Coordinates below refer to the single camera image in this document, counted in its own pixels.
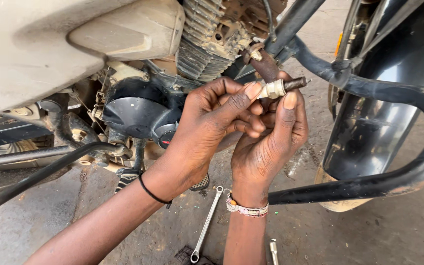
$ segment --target black wrist band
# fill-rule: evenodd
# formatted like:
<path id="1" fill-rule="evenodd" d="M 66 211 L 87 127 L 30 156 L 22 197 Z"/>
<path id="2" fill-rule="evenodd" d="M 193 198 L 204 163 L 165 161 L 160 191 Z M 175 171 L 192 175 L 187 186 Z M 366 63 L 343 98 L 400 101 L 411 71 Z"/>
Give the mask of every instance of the black wrist band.
<path id="1" fill-rule="evenodd" d="M 154 195 L 150 192 L 150 190 L 147 190 L 147 189 L 145 188 L 145 185 L 143 184 L 143 181 L 142 181 L 142 175 L 138 176 L 138 180 L 140 181 L 140 185 L 142 186 L 143 190 L 144 190 L 144 191 L 145 191 L 148 195 L 150 195 L 150 197 L 154 198 L 157 202 L 161 202 L 161 203 L 163 203 L 163 204 L 166 204 L 166 209 L 169 209 L 169 208 L 171 207 L 171 203 L 173 203 L 173 200 L 170 200 L 170 201 L 166 202 L 166 201 L 163 201 L 163 200 L 158 199 L 156 196 L 154 196 Z"/>

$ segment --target beaded bracelet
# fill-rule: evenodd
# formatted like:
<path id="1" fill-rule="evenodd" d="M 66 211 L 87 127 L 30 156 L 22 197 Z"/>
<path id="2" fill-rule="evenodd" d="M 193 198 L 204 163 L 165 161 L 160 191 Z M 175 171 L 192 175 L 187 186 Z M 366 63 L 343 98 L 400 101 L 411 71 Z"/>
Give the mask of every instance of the beaded bracelet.
<path id="1" fill-rule="evenodd" d="M 228 194 L 227 198 L 227 210 L 230 212 L 239 212 L 240 214 L 244 214 L 249 217 L 264 217 L 268 214 L 268 206 L 269 202 L 265 207 L 262 208 L 246 208 L 243 206 L 239 206 L 236 201 L 232 199 L 232 193 Z"/>

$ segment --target motorcycle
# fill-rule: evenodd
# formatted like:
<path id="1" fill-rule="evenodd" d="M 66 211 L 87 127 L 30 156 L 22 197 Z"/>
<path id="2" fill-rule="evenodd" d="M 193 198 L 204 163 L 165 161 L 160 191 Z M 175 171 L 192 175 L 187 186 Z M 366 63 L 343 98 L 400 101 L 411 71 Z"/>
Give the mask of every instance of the motorcycle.
<path id="1" fill-rule="evenodd" d="M 0 205 L 76 160 L 116 172 L 121 190 L 168 147 L 190 91 L 219 76 L 274 82 L 290 57 L 329 82 L 334 126 L 315 184 L 269 204 L 346 211 L 420 190 L 424 149 L 386 171 L 424 112 L 424 0 L 352 0 L 332 63 L 296 35 L 324 1 L 2 1 L 0 166 L 64 156 Z"/>

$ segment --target hand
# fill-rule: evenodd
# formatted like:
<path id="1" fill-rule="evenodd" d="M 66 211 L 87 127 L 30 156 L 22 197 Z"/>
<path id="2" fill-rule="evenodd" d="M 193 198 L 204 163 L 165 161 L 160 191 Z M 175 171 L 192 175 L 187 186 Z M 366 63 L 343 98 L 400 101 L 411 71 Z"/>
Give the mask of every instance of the hand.
<path id="1" fill-rule="evenodd" d="M 291 79 L 283 71 L 278 78 Z M 309 129 L 304 99 L 299 90 L 288 92 L 271 104 L 262 120 L 269 129 L 259 138 L 244 134 L 231 160 L 233 198 L 244 207 L 266 205 L 274 176 L 307 141 Z"/>
<path id="2" fill-rule="evenodd" d="M 238 130 L 252 138 L 266 129 L 258 116 L 261 106 L 252 105 L 260 92 L 256 82 L 243 86 L 221 77 L 187 96 L 178 129 L 164 154 L 173 161 L 170 165 L 180 166 L 181 174 L 188 175 L 187 185 L 204 178 L 225 133 Z"/>

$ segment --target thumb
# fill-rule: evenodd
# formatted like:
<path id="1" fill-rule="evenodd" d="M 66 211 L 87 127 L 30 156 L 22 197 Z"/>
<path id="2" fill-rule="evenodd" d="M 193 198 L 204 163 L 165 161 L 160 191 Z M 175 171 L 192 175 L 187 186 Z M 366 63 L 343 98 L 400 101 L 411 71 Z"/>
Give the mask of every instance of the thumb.
<path id="1" fill-rule="evenodd" d="M 292 128 L 295 123 L 295 106 L 297 103 L 297 93 L 288 92 L 279 102 L 276 110 L 276 124 L 270 137 L 274 137 L 277 142 L 291 145 Z"/>
<path id="2" fill-rule="evenodd" d="M 250 107 L 262 90 L 261 84 L 251 82 L 232 95 L 222 106 L 213 111 L 215 116 L 227 125 L 240 113 Z"/>

